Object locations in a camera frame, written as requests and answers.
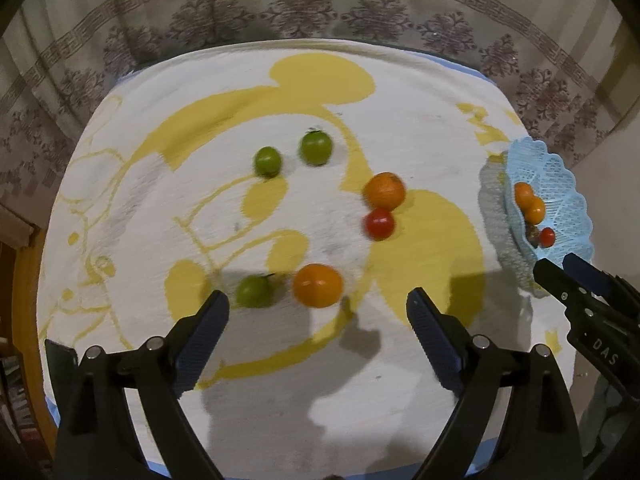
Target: curtain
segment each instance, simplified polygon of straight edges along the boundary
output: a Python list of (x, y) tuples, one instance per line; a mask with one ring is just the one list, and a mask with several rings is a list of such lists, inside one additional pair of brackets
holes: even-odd
[(638, 46), (610, 0), (25, 0), (0, 41), (0, 204), (47, 224), (82, 129), (121, 76), (277, 38), (388, 44), (477, 68), (569, 167), (640, 95)]

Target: orange tomato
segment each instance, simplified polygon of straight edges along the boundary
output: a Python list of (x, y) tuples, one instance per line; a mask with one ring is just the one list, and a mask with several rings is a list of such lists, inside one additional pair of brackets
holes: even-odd
[(518, 182), (513, 186), (513, 194), (521, 211), (526, 211), (535, 197), (533, 188), (526, 182)]
[(538, 225), (545, 219), (546, 206), (539, 196), (533, 197), (531, 205), (524, 212), (524, 219), (533, 225)]
[(370, 208), (381, 207), (393, 211), (406, 197), (406, 189), (400, 177), (395, 173), (379, 173), (369, 180), (362, 190), (364, 199)]
[(305, 306), (324, 308), (340, 301), (344, 282), (333, 268), (308, 264), (293, 277), (293, 295)]

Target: red tomato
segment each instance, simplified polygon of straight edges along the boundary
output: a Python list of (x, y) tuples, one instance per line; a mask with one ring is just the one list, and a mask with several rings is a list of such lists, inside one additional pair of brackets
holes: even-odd
[(396, 221), (386, 209), (377, 208), (364, 217), (364, 230), (373, 240), (389, 238), (396, 228)]
[(540, 231), (540, 245), (545, 249), (556, 243), (556, 233), (551, 227), (545, 227)]

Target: green tomato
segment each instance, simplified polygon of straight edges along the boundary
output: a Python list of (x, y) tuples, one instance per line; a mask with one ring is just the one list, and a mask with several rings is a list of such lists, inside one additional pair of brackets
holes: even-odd
[(273, 304), (273, 287), (265, 276), (243, 278), (236, 288), (236, 303), (244, 308), (264, 308)]
[(312, 130), (300, 141), (300, 156), (312, 166), (322, 166), (329, 161), (334, 142), (322, 130)]
[(275, 148), (265, 146), (254, 156), (254, 169), (258, 176), (273, 178), (280, 173), (282, 157)]

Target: robotic arm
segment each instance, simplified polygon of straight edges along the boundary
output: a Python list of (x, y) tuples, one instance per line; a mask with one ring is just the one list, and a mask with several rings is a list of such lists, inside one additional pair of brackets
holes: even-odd
[[(625, 280), (574, 254), (564, 270), (548, 260), (534, 268), (536, 281), (566, 307), (567, 339), (610, 381), (634, 418), (620, 442), (591, 476), (636, 478), (640, 470), (640, 294)], [(603, 298), (598, 300), (594, 295)], [(440, 314), (416, 288), (407, 316), (444, 388), (458, 403), (414, 480), (460, 480), (481, 442), (498, 390), (511, 398), (497, 447), (478, 480), (578, 480), (583, 460), (577, 423), (550, 349), (498, 348), (484, 335), (471, 337), (452, 316)], [(223, 480), (193, 433), (178, 398), (194, 388), (228, 321), (228, 299), (213, 292), (200, 310), (181, 319), (166, 337), (139, 349), (105, 353), (89, 348), (78, 364), (73, 349), (46, 341), (60, 428), (56, 480), (160, 480), (148, 469), (136, 438), (124, 388), (136, 388), (165, 465), (176, 480)]]

